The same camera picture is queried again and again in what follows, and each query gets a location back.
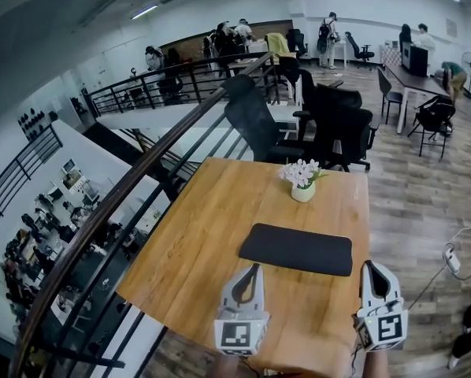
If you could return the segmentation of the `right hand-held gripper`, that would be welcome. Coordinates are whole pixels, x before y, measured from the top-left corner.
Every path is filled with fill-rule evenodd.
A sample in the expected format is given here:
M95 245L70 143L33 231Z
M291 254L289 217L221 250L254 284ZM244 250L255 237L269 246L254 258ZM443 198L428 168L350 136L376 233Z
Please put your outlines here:
M408 310L404 309L399 280L386 266L365 261L362 266L360 299L362 309L355 316L355 330L364 351L391 349L407 337ZM386 302L373 306L376 301Z

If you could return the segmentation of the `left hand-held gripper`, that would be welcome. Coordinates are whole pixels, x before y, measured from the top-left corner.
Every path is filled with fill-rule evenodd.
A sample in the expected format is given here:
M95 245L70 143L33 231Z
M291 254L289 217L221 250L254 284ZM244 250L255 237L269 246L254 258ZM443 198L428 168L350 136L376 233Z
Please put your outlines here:
M216 349L228 356L253 356L267 332L270 314L264 310L262 266L254 263L237 272L221 294L221 308L213 322ZM236 310L257 310L236 312Z

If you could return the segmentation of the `pink desk mat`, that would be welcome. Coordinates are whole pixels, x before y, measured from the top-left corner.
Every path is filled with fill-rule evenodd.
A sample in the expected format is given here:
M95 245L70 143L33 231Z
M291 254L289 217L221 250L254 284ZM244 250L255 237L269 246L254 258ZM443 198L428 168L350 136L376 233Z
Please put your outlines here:
M239 249L247 260L330 276L352 273L352 242L347 237L255 224Z

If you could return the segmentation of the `person's left forearm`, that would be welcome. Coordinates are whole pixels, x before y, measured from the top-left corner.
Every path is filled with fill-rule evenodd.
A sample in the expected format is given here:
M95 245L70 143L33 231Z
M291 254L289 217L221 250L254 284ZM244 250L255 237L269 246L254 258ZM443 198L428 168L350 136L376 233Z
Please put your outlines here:
M205 378L246 378L240 358L220 354L210 366Z

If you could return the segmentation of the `person's right forearm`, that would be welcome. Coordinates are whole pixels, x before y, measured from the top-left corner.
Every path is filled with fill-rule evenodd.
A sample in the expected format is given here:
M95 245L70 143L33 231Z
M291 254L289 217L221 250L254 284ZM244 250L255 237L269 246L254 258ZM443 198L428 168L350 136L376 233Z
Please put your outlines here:
M362 378L390 378L386 350L368 352L365 355Z

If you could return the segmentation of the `white power strip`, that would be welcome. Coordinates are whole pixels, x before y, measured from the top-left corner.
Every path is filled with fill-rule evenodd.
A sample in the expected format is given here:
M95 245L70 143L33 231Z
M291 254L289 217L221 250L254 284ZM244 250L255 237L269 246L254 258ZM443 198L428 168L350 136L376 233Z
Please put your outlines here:
M453 243L447 243L443 252L443 259L446 267L453 275L458 275L461 268L461 262L458 259Z

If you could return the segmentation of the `white pot with pink flowers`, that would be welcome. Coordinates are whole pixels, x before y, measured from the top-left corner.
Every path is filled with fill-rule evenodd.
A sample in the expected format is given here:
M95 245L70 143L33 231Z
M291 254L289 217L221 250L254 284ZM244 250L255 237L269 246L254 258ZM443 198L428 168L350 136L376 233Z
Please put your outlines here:
M314 159L299 159L295 163L283 165L278 174L291 185L291 197L301 203L308 202L315 195L316 180L327 176L320 163Z

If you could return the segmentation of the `black railing with dark handrail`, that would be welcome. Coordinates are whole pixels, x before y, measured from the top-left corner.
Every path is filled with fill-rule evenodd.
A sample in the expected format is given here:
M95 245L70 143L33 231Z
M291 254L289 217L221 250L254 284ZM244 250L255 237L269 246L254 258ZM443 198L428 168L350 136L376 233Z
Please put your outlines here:
M226 90L219 87L190 109L132 166L88 217L47 277L23 323L8 378L53 378L55 373L60 373L61 378L70 378L73 372L79 372L83 378L91 378L96 373L109 378L111 373L127 366L122 355L129 345L136 343L137 330L143 326L145 314L117 293L130 266L118 266L113 260L123 252L124 244L130 243L138 223L144 221L167 189L173 190L169 201L177 200L186 185L174 182L174 178L193 155L206 149L206 156L212 157L234 135L235 129L223 110L227 96ZM118 231L107 254L89 275L80 296L69 307L55 340L46 341L44 320L56 305L61 290L66 288L72 271L87 260L89 247L98 232L108 226L111 216L132 191L182 138L187 140L185 153Z

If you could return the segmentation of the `black mesh office chair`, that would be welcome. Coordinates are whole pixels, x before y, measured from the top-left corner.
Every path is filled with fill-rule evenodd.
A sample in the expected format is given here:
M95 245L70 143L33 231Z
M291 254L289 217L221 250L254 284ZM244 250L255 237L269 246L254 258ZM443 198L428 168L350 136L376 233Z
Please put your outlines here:
M222 87L229 97L224 115L251 148L255 161L286 164L305 155L296 141L284 138L250 76L239 74L224 81Z

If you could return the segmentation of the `black folding chair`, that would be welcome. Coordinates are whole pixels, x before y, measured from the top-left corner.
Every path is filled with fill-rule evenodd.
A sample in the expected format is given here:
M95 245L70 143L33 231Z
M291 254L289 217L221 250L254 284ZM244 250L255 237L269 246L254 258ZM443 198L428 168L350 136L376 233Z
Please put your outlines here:
M416 132L421 136L419 156L422 155L424 146L440 146L440 159L443 159L447 140L452 136L451 118L455 112L452 101L442 95L437 95L417 107L413 129L408 136L411 137Z

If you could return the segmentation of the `black side chair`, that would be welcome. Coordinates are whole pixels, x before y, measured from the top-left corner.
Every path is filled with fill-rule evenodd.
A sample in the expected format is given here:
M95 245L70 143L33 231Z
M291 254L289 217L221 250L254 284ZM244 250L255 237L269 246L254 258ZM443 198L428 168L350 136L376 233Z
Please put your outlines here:
M401 113L403 95L401 93L398 93L392 90L392 85L389 79L385 76L381 68L377 69L377 73L378 73L379 88L382 94L381 115L382 116L386 115L385 123L387 123L388 118L389 118L391 104L398 105L399 113Z

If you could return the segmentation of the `brown desk with white legs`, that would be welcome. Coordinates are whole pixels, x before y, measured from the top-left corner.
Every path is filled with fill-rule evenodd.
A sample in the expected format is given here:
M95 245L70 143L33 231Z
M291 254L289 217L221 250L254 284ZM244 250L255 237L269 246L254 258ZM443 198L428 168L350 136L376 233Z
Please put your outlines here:
M449 95L442 89L442 87L435 81L428 77L420 77L412 75L408 70L406 70L402 65L385 65L384 71L378 69L380 78L384 80L384 87L389 84L389 79L386 71L389 71L393 77L403 86L402 93L402 102L400 106L399 119L397 123L396 133L401 134L404 129L404 124L406 123L406 110L407 102L409 98L409 93L413 92L426 93L429 95L434 95L436 97L441 97L444 104L449 106L451 109L450 117L454 114L454 107L451 104Z

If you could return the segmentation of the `black computer case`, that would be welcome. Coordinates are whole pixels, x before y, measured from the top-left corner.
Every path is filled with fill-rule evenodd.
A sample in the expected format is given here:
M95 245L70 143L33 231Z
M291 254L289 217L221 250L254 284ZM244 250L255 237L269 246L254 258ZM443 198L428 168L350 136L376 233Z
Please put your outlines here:
M428 51L426 49L404 42L401 62L406 71L413 76L426 77L428 75Z

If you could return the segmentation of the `black metal stair railing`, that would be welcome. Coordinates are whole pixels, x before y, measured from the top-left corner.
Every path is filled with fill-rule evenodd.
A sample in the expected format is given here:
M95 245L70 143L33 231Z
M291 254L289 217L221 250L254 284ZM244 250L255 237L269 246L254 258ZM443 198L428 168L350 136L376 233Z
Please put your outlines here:
M268 53L238 54L189 61L163 69L133 74L126 80L85 92L91 114L126 113L181 104L200 104L224 81L247 74L270 104L280 102L276 61Z

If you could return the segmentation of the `black swivel chair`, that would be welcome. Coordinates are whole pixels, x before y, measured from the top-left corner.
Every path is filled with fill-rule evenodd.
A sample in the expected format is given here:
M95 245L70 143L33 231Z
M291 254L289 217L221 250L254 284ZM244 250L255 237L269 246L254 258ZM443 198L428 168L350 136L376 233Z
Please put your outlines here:
M354 56L356 59L361 60L366 63L370 59L375 57L375 53L370 50L370 47L371 47L370 45L365 44L365 45L359 46L355 42L352 34L349 31L345 32L345 37L346 37L346 40L349 42L349 44L352 46L353 51L354 51Z

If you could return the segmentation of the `yellow cloth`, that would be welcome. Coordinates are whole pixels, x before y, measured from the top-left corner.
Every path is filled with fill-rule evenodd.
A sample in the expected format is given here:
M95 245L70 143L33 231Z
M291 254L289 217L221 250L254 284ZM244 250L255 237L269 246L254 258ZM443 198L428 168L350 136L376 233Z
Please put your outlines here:
M290 50L287 45L287 40L279 32L270 32L265 36L265 41L268 44L269 52L274 57L289 57Z

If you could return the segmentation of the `black metal gallery railing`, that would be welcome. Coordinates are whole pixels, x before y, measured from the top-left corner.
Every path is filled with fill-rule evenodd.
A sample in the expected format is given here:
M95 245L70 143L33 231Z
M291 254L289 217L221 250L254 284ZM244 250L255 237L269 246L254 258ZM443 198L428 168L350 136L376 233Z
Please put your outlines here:
M63 144L52 125L38 134L0 174L0 219L32 176Z

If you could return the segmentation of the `linear ceiling light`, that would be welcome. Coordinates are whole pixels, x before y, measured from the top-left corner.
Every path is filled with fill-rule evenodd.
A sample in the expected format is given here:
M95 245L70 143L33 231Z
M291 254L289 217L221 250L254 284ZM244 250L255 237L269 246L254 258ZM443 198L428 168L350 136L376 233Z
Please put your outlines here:
M149 12L153 11L154 9L156 9L158 7L158 5L153 5L153 6L150 6L146 9L143 9L141 11L139 11L137 14L133 15L131 20L136 20L144 15L147 15Z

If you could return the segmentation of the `cluster of black wall objects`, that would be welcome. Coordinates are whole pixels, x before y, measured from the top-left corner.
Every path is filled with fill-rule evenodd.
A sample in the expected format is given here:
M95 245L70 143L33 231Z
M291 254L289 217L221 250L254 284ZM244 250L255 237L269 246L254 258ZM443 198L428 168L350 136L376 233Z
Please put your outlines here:
M42 110L35 110L30 108L22 113L17 123L19 124L22 132L29 142L35 140L41 133L43 133L52 122L58 119L57 112L50 111L48 113Z

